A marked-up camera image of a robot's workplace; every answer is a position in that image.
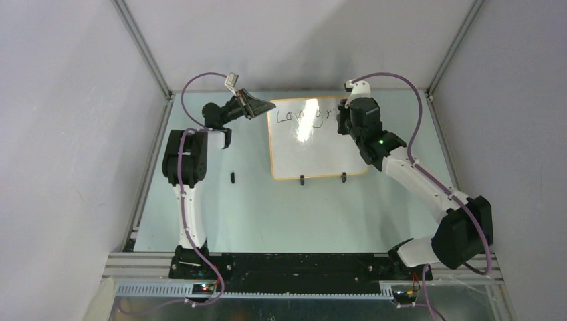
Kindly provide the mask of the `yellow framed whiteboard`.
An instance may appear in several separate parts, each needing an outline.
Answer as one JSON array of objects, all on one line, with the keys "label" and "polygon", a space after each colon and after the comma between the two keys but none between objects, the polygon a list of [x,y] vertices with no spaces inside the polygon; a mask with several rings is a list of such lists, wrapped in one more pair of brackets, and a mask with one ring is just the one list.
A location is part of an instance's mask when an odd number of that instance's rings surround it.
[{"label": "yellow framed whiteboard", "polygon": [[267,113],[271,175],[276,180],[363,175],[369,166],[350,136],[338,134],[341,96],[272,100]]}]

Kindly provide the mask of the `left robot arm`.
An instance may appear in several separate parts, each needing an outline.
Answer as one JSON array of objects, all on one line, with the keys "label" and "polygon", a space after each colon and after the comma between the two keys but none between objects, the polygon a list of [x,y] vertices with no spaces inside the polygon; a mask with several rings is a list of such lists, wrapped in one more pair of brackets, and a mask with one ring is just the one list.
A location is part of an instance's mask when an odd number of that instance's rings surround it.
[{"label": "left robot arm", "polygon": [[187,270],[194,278],[209,275],[207,236],[203,227],[200,188],[207,174],[210,148],[224,150],[231,144],[226,125],[239,118],[252,120],[275,108],[275,104],[236,90],[223,106],[203,106],[204,130],[172,130],[162,160],[162,173],[173,187],[179,214],[179,242],[173,257],[175,272]]}]

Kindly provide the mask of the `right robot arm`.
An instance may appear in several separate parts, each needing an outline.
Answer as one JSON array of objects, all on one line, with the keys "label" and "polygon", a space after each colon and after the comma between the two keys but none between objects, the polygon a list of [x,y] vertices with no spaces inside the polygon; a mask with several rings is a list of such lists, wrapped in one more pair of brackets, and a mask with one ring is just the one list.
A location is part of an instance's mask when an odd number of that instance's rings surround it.
[{"label": "right robot arm", "polygon": [[491,204],[482,196],[443,184],[417,159],[409,156],[406,143],[384,130],[380,107],[374,98],[342,99],[338,105],[338,133],[350,136],[363,161],[400,183],[429,209],[437,230],[430,237],[409,239],[390,250],[389,271],[405,280],[416,267],[441,263],[455,270],[470,267],[473,257],[490,255]]}]

